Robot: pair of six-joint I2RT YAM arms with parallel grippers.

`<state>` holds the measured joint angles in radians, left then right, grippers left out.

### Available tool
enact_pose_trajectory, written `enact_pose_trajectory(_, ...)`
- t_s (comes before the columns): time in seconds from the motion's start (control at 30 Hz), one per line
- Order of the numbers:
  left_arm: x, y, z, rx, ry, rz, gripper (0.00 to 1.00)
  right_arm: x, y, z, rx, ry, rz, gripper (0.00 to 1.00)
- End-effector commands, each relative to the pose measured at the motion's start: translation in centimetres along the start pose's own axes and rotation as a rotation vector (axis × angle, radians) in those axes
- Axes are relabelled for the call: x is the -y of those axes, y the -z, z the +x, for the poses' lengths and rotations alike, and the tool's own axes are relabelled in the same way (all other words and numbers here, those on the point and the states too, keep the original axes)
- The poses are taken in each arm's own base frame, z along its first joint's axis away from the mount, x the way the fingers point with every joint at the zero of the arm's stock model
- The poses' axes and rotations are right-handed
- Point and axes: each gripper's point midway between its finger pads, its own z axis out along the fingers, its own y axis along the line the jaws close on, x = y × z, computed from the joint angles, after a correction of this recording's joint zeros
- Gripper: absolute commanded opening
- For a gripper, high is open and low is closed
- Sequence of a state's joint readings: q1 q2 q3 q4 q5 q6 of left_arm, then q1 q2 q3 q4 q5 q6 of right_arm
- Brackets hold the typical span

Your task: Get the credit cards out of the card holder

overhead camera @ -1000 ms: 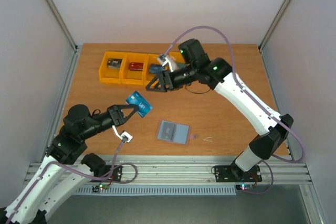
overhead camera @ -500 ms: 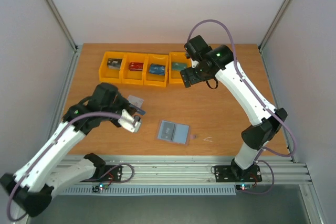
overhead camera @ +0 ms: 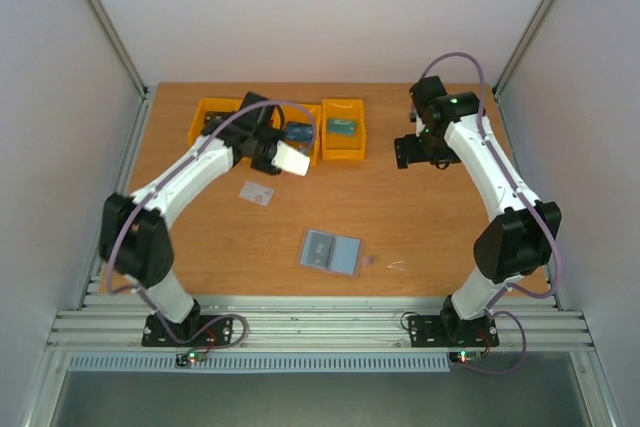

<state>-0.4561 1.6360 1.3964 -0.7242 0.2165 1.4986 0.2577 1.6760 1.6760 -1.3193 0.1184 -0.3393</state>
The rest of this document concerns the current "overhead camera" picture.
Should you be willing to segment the black credit card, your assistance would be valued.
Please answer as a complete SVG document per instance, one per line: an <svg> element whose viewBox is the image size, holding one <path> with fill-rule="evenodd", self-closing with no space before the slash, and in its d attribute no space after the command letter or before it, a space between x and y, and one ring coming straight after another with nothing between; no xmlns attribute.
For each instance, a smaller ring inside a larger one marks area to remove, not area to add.
<svg viewBox="0 0 640 427"><path fill-rule="evenodd" d="M300 263L308 267L327 269L334 243L334 235L317 230L309 230L304 240Z"/></svg>

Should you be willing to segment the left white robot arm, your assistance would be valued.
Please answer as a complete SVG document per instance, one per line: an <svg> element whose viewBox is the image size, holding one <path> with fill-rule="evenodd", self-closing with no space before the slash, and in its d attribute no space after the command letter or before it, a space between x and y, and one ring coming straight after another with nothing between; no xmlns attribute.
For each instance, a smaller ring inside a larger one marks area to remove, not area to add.
<svg viewBox="0 0 640 427"><path fill-rule="evenodd" d="M103 204L99 256L111 294L132 291L179 345L204 329L196 299L178 280L170 230L184 209L243 159L269 175L305 174L308 158L290 147L281 104L253 92L240 107L207 120L189 149L167 170L131 194Z"/></svg>

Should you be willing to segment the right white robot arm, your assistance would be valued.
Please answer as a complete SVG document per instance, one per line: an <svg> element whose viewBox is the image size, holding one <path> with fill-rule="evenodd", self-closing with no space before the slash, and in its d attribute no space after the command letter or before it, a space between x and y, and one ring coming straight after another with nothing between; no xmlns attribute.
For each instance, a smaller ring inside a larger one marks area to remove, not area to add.
<svg viewBox="0 0 640 427"><path fill-rule="evenodd" d="M437 76L409 90L416 130L394 141L398 168L428 163L439 170L462 164L488 216L473 245L475 267L443 304L439 324L446 341L460 345L490 327L488 313L508 290L546 265L562 214L527 186L496 141L472 92L450 94Z"/></svg>

